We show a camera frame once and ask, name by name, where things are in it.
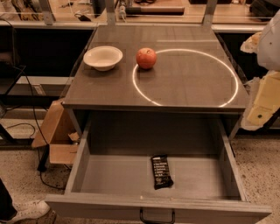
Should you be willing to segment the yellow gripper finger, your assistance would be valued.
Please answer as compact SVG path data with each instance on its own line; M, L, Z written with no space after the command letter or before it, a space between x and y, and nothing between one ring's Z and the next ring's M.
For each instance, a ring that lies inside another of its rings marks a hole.
M257 47L259 44L259 39L261 37L261 32L257 32L250 36L246 41L241 44L240 50L244 53L257 53Z
M241 127L258 130L280 109L280 72L268 71L249 83L249 100L242 115Z

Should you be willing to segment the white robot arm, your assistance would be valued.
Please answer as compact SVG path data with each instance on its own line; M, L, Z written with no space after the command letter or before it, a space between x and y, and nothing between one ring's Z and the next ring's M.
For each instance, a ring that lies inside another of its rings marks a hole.
M249 103L241 119L245 130L258 130L280 109L280 10L262 31L241 45L241 51L255 53L257 63L268 72L250 82Z

